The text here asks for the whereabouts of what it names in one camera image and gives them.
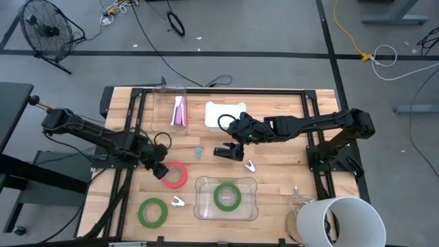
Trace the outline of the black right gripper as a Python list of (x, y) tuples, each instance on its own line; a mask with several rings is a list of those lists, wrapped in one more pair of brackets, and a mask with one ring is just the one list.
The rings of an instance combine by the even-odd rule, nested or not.
[(244, 159), (244, 145), (243, 143), (265, 143), (266, 142), (266, 126), (252, 118), (248, 113), (241, 112), (239, 118), (230, 122), (226, 130), (233, 139), (238, 142), (224, 143), (230, 155), (234, 155), (236, 151), (236, 160), (243, 161)]

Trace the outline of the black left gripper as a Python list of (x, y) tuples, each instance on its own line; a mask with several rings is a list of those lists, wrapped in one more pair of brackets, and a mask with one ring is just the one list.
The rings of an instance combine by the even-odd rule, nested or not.
[(168, 171), (162, 161), (167, 155), (167, 148), (163, 144), (147, 144), (141, 150), (141, 162), (146, 169), (153, 169), (153, 175), (161, 179)]

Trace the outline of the black stapler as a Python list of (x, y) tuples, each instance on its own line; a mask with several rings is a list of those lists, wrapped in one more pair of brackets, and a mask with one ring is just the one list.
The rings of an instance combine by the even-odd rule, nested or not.
[(219, 156), (222, 158), (228, 158), (235, 160), (235, 155), (233, 149), (226, 149), (226, 148), (215, 148), (213, 151), (214, 156)]

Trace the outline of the pink tape roll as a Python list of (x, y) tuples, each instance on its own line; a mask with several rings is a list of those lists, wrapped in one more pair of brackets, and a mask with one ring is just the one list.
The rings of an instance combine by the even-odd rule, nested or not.
[(171, 182), (170, 180), (168, 180), (167, 176), (164, 176), (161, 179), (161, 182), (164, 184), (164, 186), (166, 186), (170, 189), (177, 189), (177, 188), (183, 186), (186, 183), (187, 178), (188, 178), (187, 168), (180, 162), (170, 162), (170, 163), (166, 164), (166, 166), (167, 166), (169, 171), (172, 168), (178, 168), (181, 171), (182, 176), (178, 182), (174, 182), (174, 183)]

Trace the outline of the green tape roll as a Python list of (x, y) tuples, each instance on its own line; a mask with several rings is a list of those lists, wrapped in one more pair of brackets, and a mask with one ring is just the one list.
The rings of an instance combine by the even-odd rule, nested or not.
[[(220, 202), (220, 192), (224, 189), (230, 189), (235, 194), (235, 202), (232, 205), (225, 205)], [(221, 211), (231, 212), (239, 207), (241, 204), (241, 191), (233, 183), (222, 183), (215, 188), (213, 199), (216, 207)]]
[[(154, 222), (149, 221), (147, 219), (147, 216), (146, 216), (146, 210), (152, 204), (157, 204), (161, 210), (161, 214), (160, 214), (159, 218)], [(167, 205), (161, 199), (148, 198), (147, 200), (142, 202), (141, 206), (139, 207), (137, 215), (138, 215), (139, 222), (145, 228), (158, 228), (159, 226), (161, 226), (165, 223), (167, 216), (168, 216), (168, 208), (167, 208)]]

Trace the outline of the pink white stapler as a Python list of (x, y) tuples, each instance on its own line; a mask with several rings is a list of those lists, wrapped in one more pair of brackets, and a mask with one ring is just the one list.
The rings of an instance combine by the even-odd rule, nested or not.
[(187, 125), (187, 104), (186, 97), (175, 96), (174, 111), (171, 118), (171, 126)]

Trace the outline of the white plastic bin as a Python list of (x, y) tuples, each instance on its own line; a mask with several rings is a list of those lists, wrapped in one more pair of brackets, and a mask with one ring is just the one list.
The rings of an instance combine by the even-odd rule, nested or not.
[(246, 112), (246, 104), (215, 104), (207, 102), (205, 107), (204, 123), (209, 132), (221, 132), (227, 129), (229, 123), (238, 119), (242, 112)]

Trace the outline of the clear plastic bin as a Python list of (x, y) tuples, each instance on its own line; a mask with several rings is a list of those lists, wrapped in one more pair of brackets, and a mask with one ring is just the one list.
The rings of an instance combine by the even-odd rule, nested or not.
[(187, 88), (180, 85), (160, 85), (152, 90), (153, 108), (150, 128), (154, 132), (184, 132), (187, 126), (171, 126), (175, 96), (186, 97)]
[[(222, 183), (233, 183), (241, 191), (241, 204), (231, 212), (218, 209), (214, 203), (215, 188)], [(193, 214), (199, 220), (231, 220), (253, 221), (259, 215), (258, 184), (251, 177), (245, 178), (213, 178), (201, 176), (195, 182), (195, 204)], [(219, 194), (219, 201), (225, 205), (234, 204), (235, 194), (230, 189), (224, 189)]]

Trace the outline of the clear glass vessel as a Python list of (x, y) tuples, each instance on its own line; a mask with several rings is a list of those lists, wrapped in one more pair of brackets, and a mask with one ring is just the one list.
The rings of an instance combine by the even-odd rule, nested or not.
[(292, 208), (294, 215), (298, 215), (298, 212), (311, 202), (315, 202), (316, 199), (313, 196), (304, 195), (299, 192), (297, 187), (294, 187), (293, 195), (289, 199), (289, 205)]

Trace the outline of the round wooden base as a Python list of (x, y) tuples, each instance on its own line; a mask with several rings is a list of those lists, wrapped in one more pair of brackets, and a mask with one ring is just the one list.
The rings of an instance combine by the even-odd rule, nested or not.
[(297, 242), (299, 244), (304, 243), (300, 234), (298, 233), (296, 225), (296, 214), (294, 213), (294, 211), (290, 211), (285, 218), (285, 231), (294, 242)]

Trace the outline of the white cylindrical lamp shade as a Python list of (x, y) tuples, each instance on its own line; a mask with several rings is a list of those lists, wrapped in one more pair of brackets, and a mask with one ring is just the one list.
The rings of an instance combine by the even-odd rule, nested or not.
[[(339, 223), (339, 237), (334, 244), (327, 239), (324, 219), (332, 211)], [(307, 247), (385, 247), (383, 220), (366, 201), (339, 197), (311, 202), (298, 212), (298, 233)]]

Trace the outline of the black side table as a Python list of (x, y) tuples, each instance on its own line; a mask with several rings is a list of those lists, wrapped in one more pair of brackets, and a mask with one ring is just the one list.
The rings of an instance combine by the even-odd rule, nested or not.
[(26, 204), (79, 207), (91, 179), (88, 161), (79, 154), (38, 151), (30, 163), (3, 153), (30, 99), (32, 84), (0, 82), (0, 193), (16, 189), (19, 196), (3, 232), (24, 235), (17, 220)]

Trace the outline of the black floor fan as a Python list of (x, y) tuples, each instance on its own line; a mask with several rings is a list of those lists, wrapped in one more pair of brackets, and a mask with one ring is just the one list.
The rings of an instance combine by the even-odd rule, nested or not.
[(60, 61), (86, 39), (84, 30), (48, 0), (27, 0), (19, 10), (19, 23), (33, 56), (71, 74)]

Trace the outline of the grey desk foot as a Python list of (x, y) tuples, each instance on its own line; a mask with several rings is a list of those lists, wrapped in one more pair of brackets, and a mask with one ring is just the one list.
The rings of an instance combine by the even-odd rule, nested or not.
[(439, 113), (439, 105), (435, 105), (435, 104), (398, 105), (394, 108), (394, 112), (396, 114)]
[(425, 15), (411, 15), (408, 12), (418, 0), (403, 0), (403, 4), (395, 11), (384, 15), (369, 15), (362, 17), (366, 25), (424, 25), (429, 17)]

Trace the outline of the black aluminium table frame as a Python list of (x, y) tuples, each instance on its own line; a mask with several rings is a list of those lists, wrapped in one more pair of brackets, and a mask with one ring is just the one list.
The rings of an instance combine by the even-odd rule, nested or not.
[[(294, 186), (315, 194), (316, 182), (308, 168), (306, 147), (311, 142), (330, 139), (334, 130), (311, 136), (300, 135), (285, 144), (250, 145), (246, 158), (255, 162), (254, 179), (258, 184), (259, 215), (253, 221), (199, 220), (193, 214), (195, 181), (199, 176), (244, 177), (248, 175), (242, 163), (213, 155), (213, 149), (230, 141), (227, 134), (209, 132), (204, 125), (207, 102), (244, 102), (257, 119), (266, 116), (329, 114), (338, 110), (335, 92), (330, 89), (228, 89), (190, 88), (187, 90), (189, 123), (184, 132), (169, 135), (171, 149), (168, 161), (187, 166), (187, 182), (170, 189), (157, 180), (151, 171), (137, 167), (132, 173), (128, 197), (122, 200), (102, 235), (119, 237), (123, 241), (143, 242), (145, 247), (255, 247), (292, 246), (284, 229), (289, 209), (288, 196)], [(200, 159), (194, 149), (202, 148)], [(137, 211), (148, 198), (169, 202), (179, 195), (186, 205), (169, 207), (165, 223), (158, 228), (145, 228), (138, 221)]]

